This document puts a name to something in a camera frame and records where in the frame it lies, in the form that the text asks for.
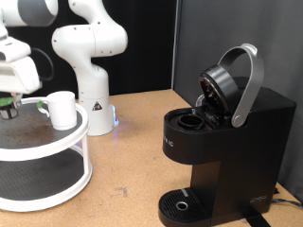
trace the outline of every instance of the black wall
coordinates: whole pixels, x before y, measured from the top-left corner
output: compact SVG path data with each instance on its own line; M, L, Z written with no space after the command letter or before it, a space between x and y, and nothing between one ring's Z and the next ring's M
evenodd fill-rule
M47 96L67 90L78 95L72 67L53 51L51 37L60 26L87 22L74 14L67 0L59 0L59 15L50 27L10 27L9 36L41 48L55 66L55 78L30 96ZM129 37L120 55L92 59L109 74L110 95L170 88L176 0L103 0L109 15L125 28ZM41 55L33 53L39 75L47 77L50 67Z
M303 201L303 1L185 0L182 5L175 91L191 105L202 93L199 76L230 48L253 44L263 57L263 86L297 103L279 182ZM249 76L247 56L230 74Z

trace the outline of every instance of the coffee maker lid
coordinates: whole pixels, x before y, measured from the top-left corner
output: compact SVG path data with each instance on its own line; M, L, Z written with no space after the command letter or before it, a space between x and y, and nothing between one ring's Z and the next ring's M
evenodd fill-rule
M245 53L248 54L251 62L251 72L241 96L228 70L235 59ZM258 50L251 44L242 44L228 50L218 64L204 70L200 83L204 94L207 95L205 98L210 98L221 112L231 113L233 115L231 124L237 128L244 124L258 95L263 78L264 64Z

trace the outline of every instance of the drip tray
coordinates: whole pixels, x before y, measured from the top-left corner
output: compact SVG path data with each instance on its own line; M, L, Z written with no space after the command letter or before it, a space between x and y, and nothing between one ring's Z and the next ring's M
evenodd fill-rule
M170 191L159 202L159 218L166 226L209 226L210 218L191 188Z

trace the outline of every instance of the round rack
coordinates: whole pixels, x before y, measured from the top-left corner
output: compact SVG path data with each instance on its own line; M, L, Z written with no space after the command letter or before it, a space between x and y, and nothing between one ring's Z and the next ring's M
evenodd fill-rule
M77 126L56 131L36 107L42 98L22 99L16 118L0 119L0 209L58 205L81 192L92 176L86 111L76 104Z

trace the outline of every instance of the coffee maker logo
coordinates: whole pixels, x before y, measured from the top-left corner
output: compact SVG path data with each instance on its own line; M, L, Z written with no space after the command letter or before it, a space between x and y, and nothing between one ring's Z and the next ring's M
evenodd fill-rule
M170 145L170 146L173 148L173 142L171 142L171 141L165 136L165 134L163 134L163 140L164 140L168 145Z
M253 198L253 199L250 200L250 202L262 201L262 200L265 200L265 199L267 199L267 196Z

